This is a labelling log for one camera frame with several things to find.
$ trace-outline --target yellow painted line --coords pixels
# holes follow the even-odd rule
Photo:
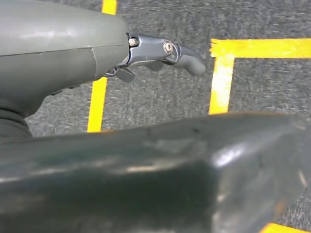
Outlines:
[[[115,15],[117,12],[117,0],[103,0],[102,12]],[[100,132],[101,130],[106,86],[107,78],[106,77],[93,82],[88,132]]]
[[[211,39],[211,55],[215,57],[209,114],[229,110],[234,59],[236,58],[311,58],[311,38],[302,39]]]
[[[260,233],[307,233],[307,232],[270,223],[267,225],[266,227],[265,227],[264,229],[263,229],[262,231],[260,231]]]
[[[233,66],[233,55],[226,54],[215,59],[211,81],[210,115],[228,111]]]
[[[217,40],[211,39],[211,56],[232,54],[236,58],[311,58],[311,38]]]

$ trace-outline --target bolt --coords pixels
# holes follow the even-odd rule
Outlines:
[[[165,41],[163,43],[163,48],[165,50],[165,53],[167,54],[171,54],[173,52],[173,45],[171,44],[171,41]]]
[[[136,39],[136,38],[131,38],[131,39],[128,40],[128,44],[131,47],[137,46],[137,45],[138,45],[138,40]]]

